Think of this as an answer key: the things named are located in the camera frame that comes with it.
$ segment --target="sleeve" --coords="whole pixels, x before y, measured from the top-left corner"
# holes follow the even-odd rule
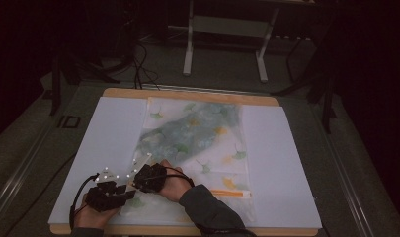
[[[103,237],[104,230],[96,228],[74,228],[71,237]]]
[[[179,204],[184,207],[185,212],[195,224],[212,229],[245,228],[239,215],[222,201],[215,198],[204,185],[198,185],[186,191],[181,196]]]

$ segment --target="hand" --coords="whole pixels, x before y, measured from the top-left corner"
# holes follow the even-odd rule
[[[98,212],[86,203],[86,195],[82,204],[75,211],[74,227],[104,229],[108,221],[119,212],[119,208]]]
[[[164,167],[172,168],[172,165],[167,160],[163,160],[160,164]],[[176,170],[182,172],[180,167],[176,167]],[[177,171],[172,169],[166,169],[168,175],[180,175]],[[159,194],[169,201],[178,202],[181,196],[191,188],[190,183],[180,177],[168,177],[166,178],[165,185],[163,189],[159,192]]]

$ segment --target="person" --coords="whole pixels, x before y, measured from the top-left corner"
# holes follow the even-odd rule
[[[167,161],[160,163],[162,166],[173,168]],[[168,175],[178,175],[173,169],[167,169]],[[205,235],[204,228],[210,229],[236,229],[245,230],[245,225],[239,215],[215,198],[211,191],[204,185],[191,187],[190,183],[179,177],[168,177],[163,189],[159,192],[169,201],[177,202],[184,209],[191,221],[200,228]],[[82,207],[75,213],[72,237],[98,237],[103,236],[104,228],[108,221],[119,212],[118,209],[98,212],[87,206],[83,198]],[[235,233],[229,236],[248,236],[245,233]]]

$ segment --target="wooden edge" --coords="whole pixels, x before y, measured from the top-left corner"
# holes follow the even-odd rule
[[[315,236],[318,229],[314,228],[248,228],[258,236]],[[68,224],[51,224],[53,234],[68,235]],[[175,235],[175,236],[200,236],[195,227],[186,226],[151,226],[151,225],[108,225],[106,235]]]
[[[279,105],[274,97],[231,95],[208,92],[183,92],[183,91],[152,91],[152,90],[133,90],[122,88],[109,88],[104,91],[104,97],[135,98],[147,99],[149,97],[172,98],[182,100],[196,100],[205,102],[230,103],[254,106],[274,106]]]

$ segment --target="white table leg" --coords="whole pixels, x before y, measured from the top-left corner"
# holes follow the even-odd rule
[[[190,17],[188,19],[188,45],[187,52],[185,53],[185,63],[183,74],[185,76],[191,75],[191,65],[193,64],[193,8],[194,0],[190,0]]]
[[[271,21],[268,23],[267,31],[265,32],[264,43],[262,44],[261,50],[256,51],[256,61],[258,63],[259,77],[261,78],[261,82],[264,83],[268,82],[267,69],[265,68],[265,63],[264,63],[264,54],[265,51],[267,50],[268,41],[270,40],[271,32],[273,31],[278,11],[279,11],[278,8],[274,9]]]

